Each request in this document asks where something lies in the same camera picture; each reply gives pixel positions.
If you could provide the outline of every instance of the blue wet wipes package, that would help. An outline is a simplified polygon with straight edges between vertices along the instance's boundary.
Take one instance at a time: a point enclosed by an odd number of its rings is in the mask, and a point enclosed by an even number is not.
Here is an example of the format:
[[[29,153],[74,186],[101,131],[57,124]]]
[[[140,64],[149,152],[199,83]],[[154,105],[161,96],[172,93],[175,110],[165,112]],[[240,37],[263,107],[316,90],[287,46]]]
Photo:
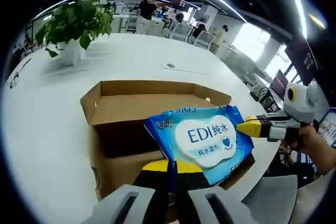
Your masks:
[[[166,111],[148,118],[145,127],[166,158],[198,165],[215,185],[253,149],[251,138],[235,129],[243,121],[237,107],[224,105]]]

